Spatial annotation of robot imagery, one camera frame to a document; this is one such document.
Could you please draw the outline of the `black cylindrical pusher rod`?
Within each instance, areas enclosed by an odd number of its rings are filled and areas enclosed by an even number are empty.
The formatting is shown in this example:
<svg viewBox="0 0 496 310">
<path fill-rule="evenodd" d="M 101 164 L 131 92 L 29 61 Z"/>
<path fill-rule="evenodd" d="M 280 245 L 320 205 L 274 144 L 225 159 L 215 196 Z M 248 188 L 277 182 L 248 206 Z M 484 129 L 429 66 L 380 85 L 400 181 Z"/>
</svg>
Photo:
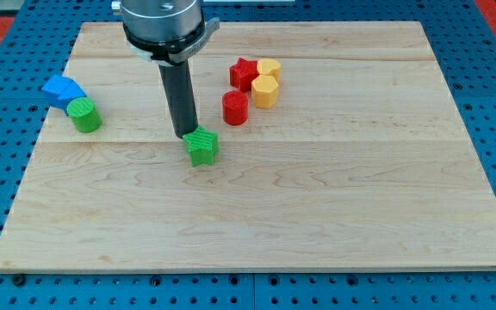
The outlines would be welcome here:
<svg viewBox="0 0 496 310">
<path fill-rule="evenodd" d="M 181 139 L 198 128 L 189 63 L 159 67 L 175 135 Z"/>
</svg>

